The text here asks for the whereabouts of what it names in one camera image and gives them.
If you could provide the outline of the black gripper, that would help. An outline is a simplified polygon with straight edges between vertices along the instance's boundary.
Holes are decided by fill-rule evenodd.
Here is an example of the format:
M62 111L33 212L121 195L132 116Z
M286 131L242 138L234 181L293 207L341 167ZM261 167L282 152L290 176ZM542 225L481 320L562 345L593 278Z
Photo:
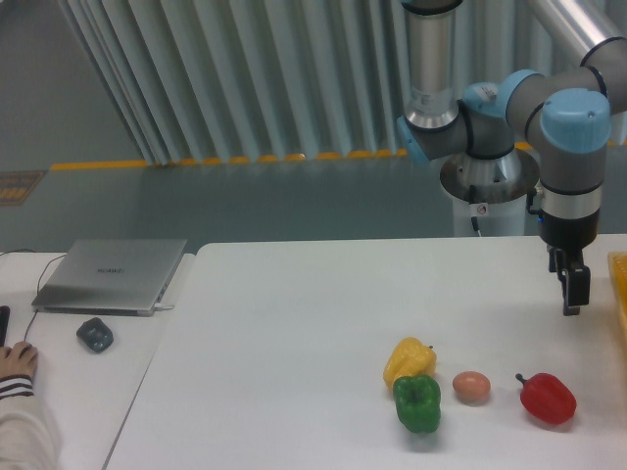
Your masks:
M600 212L577 219L559 218L543 212L539 235L549 245L549 272L563 285L563 314L574 316L590 300L591 271L585 264L583 250L596 239ZM578 251L564 254L564 251Z

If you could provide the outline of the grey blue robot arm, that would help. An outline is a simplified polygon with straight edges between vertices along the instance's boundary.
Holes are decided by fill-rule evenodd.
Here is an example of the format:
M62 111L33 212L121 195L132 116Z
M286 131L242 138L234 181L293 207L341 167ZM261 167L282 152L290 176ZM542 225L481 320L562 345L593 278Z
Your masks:
M626 109L626 39L587 1L533 1L530 9L575 64L554 76L519 70L453 92L457 1L402 5L411 98L397 121L409 156L447 158L442 186L474 204L524 200L537 217L563 311L590 298L584 249L598 233L611 119Z

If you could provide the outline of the striped sleeve forearm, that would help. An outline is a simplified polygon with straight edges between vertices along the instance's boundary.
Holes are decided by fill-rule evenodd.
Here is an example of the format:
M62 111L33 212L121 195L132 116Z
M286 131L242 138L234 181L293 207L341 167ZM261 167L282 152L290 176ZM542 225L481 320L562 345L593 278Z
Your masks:
M57 436L26 375L1 379L1 468L58 468Z

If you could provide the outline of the person's hand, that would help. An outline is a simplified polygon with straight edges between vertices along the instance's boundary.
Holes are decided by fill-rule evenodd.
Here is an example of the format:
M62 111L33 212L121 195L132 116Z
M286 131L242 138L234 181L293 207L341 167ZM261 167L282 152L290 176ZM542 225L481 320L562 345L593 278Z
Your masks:
M38 365L38 349L31 343L21 341L12 347L3 346L0 356L0 378L27 377L32 380Z

